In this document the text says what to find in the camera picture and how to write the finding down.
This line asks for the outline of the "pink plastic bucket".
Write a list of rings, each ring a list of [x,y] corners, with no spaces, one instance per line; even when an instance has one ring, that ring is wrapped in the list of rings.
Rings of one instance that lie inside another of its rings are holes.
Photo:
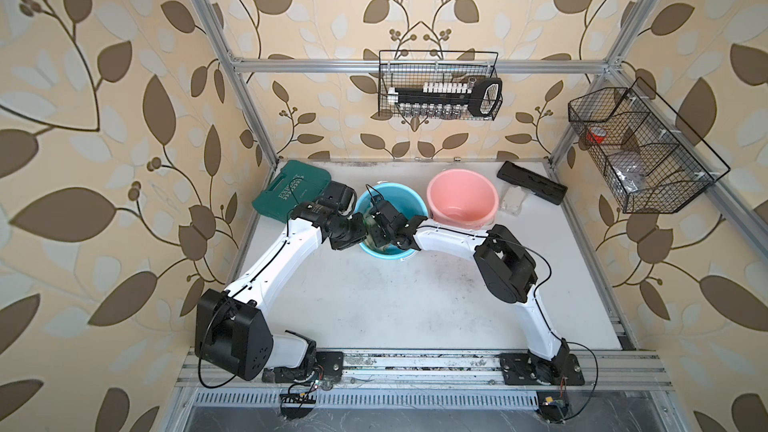
[[[500,205],[498,192],[489,179],[460,168],[435,175],[427,186],[426,197],[435,221],[467,229],[491,224]]]

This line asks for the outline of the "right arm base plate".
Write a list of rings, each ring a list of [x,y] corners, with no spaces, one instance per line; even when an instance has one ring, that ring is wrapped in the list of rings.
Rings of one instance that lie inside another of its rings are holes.
[[[498,358],[505,385],[583,386],[586,383],[573,354],[559,353],[552,360],[529,352],[502,353]]]

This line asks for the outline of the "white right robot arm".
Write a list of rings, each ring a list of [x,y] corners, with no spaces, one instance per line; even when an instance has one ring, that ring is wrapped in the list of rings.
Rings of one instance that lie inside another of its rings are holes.
[[[377,247],[441,252],[474,263],[491,295],[513,306],[526,338],[527,359],[517,367],[517,374],[552,385],[564,378],[570,348],[552,329],[539,303],[531,251],[505,226],[470,230],[446,226],[423,215],[408,218],[379,195],[371,199],[363,217],[370,240]]]

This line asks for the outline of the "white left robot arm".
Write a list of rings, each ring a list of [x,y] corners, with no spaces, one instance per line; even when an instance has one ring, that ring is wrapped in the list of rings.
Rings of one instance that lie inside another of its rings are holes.
[[[316,342],[297,332],[270,330],[273,302],[300,265],[327,242],[345,250],[366,239],[363,216],[354,213],[356,192],[330,182],[314,200],[296,205],[285,228],[260,259],[222,291],[205,292],[196,309],[195,355],[246,381],[263,370],[290,381],[315,374]]]

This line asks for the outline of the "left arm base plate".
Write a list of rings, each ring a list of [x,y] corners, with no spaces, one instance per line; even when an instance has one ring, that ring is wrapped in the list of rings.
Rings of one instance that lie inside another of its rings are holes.
[[[261,381],[273,384],[318,382],[321,387],[332,388],[341,381],[343,371],[343,352],[312,350],[297,368],[265,369],[261,374]]]

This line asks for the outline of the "blue plastic bucket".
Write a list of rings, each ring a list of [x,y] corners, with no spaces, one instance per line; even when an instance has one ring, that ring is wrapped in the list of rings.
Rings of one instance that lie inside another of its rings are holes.
[[[416,191],[406,185],[393,182],[381,182],[367,187],[366,191],[357,199],[355,212],[360,212],[364,216],[368,214],[372,207],[371,191],[374,191],[375,195],[381,194],[408,219],[415,215],[429,215],[425,202]],[[394,245],[374,247],[370,241],[361,243],[360,248],[374,258],[390,261],[407,260],[416,253],[415,250],[401,250]]]

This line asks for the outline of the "beige cleaning cloth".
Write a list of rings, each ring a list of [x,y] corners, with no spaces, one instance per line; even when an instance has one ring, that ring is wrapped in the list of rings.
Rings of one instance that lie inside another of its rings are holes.
[[[385,254],[390,247],[390,243],[385,236],[369,233],[366,236],[364,245],[372,252]]]

